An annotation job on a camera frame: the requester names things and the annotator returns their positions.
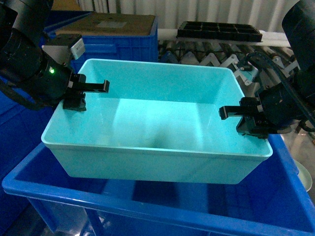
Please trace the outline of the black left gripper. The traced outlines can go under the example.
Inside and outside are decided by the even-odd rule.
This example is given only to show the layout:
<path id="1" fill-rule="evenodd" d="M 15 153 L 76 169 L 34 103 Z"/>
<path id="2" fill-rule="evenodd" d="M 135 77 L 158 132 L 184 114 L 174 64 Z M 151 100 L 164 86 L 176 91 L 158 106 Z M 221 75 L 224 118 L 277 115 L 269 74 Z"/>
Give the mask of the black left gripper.
<path id="1" fill-rule="evenodd" d="M 31 78 L 32 89 L 37 97 L 49 105 L 58 104 L 67 87 L 81 93 L 67 94 L 63 101 L 63 109 L 77 112 L 86 111 L 86 94 L 83 92 L 108 93 L 110 82 L 87 83 L 84 74 L 73 74 L 72 70 L 62 66 L 47 53 L 42 54 L 38 71 Z"/>

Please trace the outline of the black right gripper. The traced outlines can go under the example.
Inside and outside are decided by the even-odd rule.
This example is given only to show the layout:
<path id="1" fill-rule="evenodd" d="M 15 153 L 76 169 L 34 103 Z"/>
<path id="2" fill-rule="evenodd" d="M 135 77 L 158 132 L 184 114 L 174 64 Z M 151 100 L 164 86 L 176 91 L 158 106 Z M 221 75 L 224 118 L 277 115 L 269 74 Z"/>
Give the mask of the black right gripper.
<path id="1" fill-rule="evenodd" d="M 236 131 L 242 135 L 267 139 L 269 134 L 286 134 L 299 118 L 299 109 L 282 83 L 259 89 L 258 97 L 243 97 L 239 106 L 219 108 L 221 120 L 242 117 Z"/>

